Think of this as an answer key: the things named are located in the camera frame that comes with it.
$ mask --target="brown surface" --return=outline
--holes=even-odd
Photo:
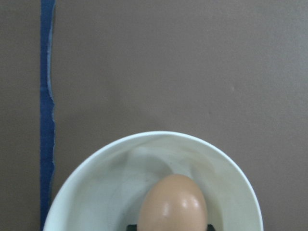
[[[39,230],[39,4],[0,3],[0,230]]]
[[[0,229],[34,230],[39,6],[5,2]],[[305,0],[57,1],[53,195],[105,144],[173,130],[212,143],[240,166],[265,230],[307,230],[307,12]]]

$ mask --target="blue tape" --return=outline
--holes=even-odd
[[[40,24],[40,229],[43,230],[51,202],[54,172],[54,119],[50,64],[55,0],[41,0]]]

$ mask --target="bowl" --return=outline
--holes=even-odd
[[[208,142],[171,131],[130,135],[92,154],[56,195],[44,231],[125,231],[137,223],[149,189],[174,173],[199,185],[217,231],[263,231],[256,195],[240,168]]]

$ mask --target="brown egg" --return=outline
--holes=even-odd
[[[137,231],[206,231],[207,209],[198,185],[183,175],[160,180],[141,206]]]

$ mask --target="black object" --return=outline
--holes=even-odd
[[[127,225],[126,231],[137,231],[137,225]],[[206,231],[215,231],[214,226],[208,224]]]

